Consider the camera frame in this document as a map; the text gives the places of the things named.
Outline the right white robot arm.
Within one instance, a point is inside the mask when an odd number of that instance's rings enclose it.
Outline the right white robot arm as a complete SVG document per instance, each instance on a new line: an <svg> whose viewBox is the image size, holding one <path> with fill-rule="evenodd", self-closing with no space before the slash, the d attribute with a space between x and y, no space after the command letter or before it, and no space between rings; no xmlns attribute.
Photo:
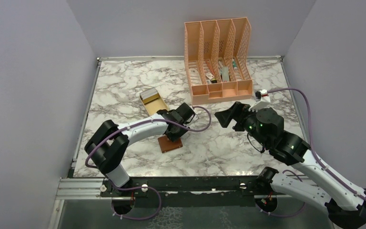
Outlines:
<svg viewBox="0 0 366 229"><path fill-rule="evenodd" d="M314 157L306 141L284 130L284 119L273 108L253 111L249 105L235 102L215 116L223 128L235 120L233 130L246 131L274 159L302 172L316 183L311 186L265 167L256 181L260 193L274 191L290 195L322 210L332 223L343 229L358 229L366 224L366 188L330 171L320 157Z"/></svg>

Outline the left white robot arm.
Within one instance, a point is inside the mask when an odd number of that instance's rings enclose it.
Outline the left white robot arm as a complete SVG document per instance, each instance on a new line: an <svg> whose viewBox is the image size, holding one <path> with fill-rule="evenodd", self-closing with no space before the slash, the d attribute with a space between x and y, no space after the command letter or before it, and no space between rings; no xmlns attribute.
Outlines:
<svg viewBox="0 0 366 229"><path fill-rule="evenodd" d="M189 129L195 112L186 103L172 110L159 110L153 115L130 123L115 124L107 120L101 124L84 146L99 171L113 182L112 188L119 196L130 192L130 177L121 165L128 146L146 138L164 135L175 142Z"/></svg>

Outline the brown leather card holder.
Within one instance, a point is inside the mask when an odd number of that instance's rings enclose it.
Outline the brown leather card holder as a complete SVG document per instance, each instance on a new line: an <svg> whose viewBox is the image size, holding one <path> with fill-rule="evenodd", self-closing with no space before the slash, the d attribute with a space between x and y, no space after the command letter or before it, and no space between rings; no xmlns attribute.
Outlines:
<svg viewBox="0 0 366 229"><path fill-rule="evenodd" d="M166 153L181 148L183 146L180 138L178 138L175 141L172 141L165 135L158 138L158 143L162 153Z"/></svg>

